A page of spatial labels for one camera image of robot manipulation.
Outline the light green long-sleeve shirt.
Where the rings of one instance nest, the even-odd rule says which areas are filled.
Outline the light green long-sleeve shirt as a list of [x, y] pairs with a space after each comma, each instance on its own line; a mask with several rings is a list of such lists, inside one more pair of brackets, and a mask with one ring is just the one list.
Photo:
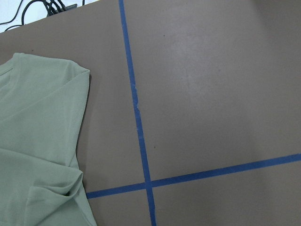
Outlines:
[[0, 67], [0, 223], [94, 226], [76, 148], [90, 71], [15, 53]]

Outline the blue tape strip crossing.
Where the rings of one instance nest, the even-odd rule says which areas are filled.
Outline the blue tape strip crossing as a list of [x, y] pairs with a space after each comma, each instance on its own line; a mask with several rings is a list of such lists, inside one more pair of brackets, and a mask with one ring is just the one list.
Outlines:
[[171, 178], [158, 179], [158, 180], [153, 180], [144, 183], [130, 184], [127, 186], [120, 186], [115, 188], [88, 192], [87, 198], [88, 199], [100, 198], [100, 197], [105, 197], [105, 196], [110, 196], [115, 194], [123, 194], [127, 192], [140, 191], [140, 190], [146, 190], [147, 197], [151, 198], [153, 196], [152, 190], [153, 188], [156, 187], [168, 186], [168, 185], [184, 183], [184, 182], [189, 182], [189, 181], [194, 181], [199, 179], [212, 178], [212, 177], [228, 175], [228, 174], [233, 174], [233, 173], [238, 173], [243, 171], [266, 168], [266, 167], [271, 167], [276, 165], [287, 164], [291, 162], [297, 162], [300, 160], [301, 160], [301, 155], [299, 153], [292, 154], [292, 155], [287, 155], [287, 156], [282, 156], [282, 157], [277, 157], [277, 158], [272, 158], [267, 160], [255, 161], [255, 162], [244, 163], [244, 164], [239, 164], [239, 165], [234, 165], [234, 166], [229, 166], [224, 168], [185, 174], [185, 175], [180, 175]]

